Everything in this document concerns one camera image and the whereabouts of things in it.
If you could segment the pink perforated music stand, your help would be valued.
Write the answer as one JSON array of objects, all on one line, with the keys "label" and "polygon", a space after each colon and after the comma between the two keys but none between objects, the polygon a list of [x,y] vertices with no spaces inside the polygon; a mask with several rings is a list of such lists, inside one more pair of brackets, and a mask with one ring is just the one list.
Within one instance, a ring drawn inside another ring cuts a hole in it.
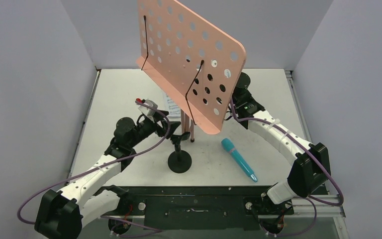
[{"label": "pink perforated music stand", "polygon": [[137,65],[203,132],[220,133],[244,46],[179,1],[139,0],[137,10]]}]

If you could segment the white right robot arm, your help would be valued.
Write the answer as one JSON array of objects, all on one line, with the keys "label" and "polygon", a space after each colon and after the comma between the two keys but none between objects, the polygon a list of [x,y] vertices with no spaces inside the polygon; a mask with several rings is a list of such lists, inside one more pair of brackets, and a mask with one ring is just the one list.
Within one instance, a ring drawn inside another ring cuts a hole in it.
[{"label": "white right robot arm", "polygon": [[259,104],[248,87],[249,75],[242,72],[232,94],[233,116],[245,128],[274,147],[291,165],[286,179],[271,186],[261,200],[262,209],[275,213],[281,203],[299,196],[306,198],[329,179],[328,149],[322,143],[300,138],[284,127],[278,119]]}]

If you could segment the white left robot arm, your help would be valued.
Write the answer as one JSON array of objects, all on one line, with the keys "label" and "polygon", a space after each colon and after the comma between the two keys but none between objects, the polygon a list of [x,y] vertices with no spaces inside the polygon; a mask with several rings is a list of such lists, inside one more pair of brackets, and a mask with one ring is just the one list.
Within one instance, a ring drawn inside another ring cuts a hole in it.
[{"label": "white left robot arm", "polygon": [[103,189],[136,156],[134,147],[156,133],[169,138],[180,126],[161,114],[145,116],[140,123],[123,117],[116,123],[114,137],[100,159],[87,172],[77,175],[59,191],[48,190],[41,199],[34,229],[49,239],[76,239],[84,226],[103,214],[127,211],[128,200],[121,188]]}]

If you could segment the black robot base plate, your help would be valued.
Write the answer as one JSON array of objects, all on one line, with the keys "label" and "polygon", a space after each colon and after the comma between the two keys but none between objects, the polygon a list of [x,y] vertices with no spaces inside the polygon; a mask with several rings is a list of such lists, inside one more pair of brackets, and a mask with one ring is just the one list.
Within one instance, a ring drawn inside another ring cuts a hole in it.
[{"label": "black robot base plate", "polygon": [[266,186],[126,187],[103,186],[80,207],[83,225],[100,216],[142,218],[144,225],[162,230],[259,230],[258,218],[273,224],[280,213],[295,216],[301,206],[294,198],[267,206]]}]

